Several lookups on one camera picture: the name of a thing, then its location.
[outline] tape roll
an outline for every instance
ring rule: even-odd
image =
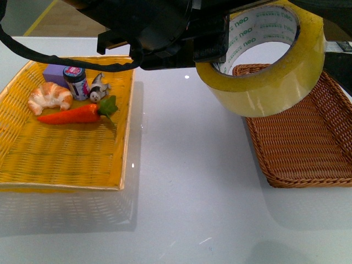
[[[258,73],[229,75],[243,52],[265,42],[283,42],[290,48]],[[227,61],[197,63],[196,69],[225,108],[241,116],[263,117],[290,108],[314,88],[324,52],[322,18],[281,0],[231,17]]]

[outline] toy carrot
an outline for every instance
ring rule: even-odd
[[[110,115],[117,110],[116,96],[114,95],[110,98],[101,100],[99,105],[91,103],[75,109],[43,115],[38,117],[37,120],[51,125],[94,123],[100,120],[100,116],[106,116],[110,119]]]

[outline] small figurine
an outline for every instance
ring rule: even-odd
[[[92,88],[89,92],[89,98],[92,103],[99,102],[109,92],[107,89],[111,89],[110,84],[103,84],[101,78],[105,77],[104,73],[99,73],[92,82]]]

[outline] toy croissant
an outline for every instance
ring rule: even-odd
[[[68,89],[53,82],[44,82],[31,92],[27,106],[34,115],[39,116],[44,108],[60,107],[60,110],[68,110],[72,100]]]

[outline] yellow wicker basket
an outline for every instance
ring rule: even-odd
[[[75,57],[99,64],[125,63],[123,56]],[[133,71],[104,73],[119,111],[115,124],[47,125],[27,108],[29,93],[45,80],[47,64],[28,62],[0,93],[0,190],[121,190],[129,135]],[[99,71],[87,70],[92,83]],[[74,101],[71,108],[90,103]],[[59,111],[45,109],[43,114]]]

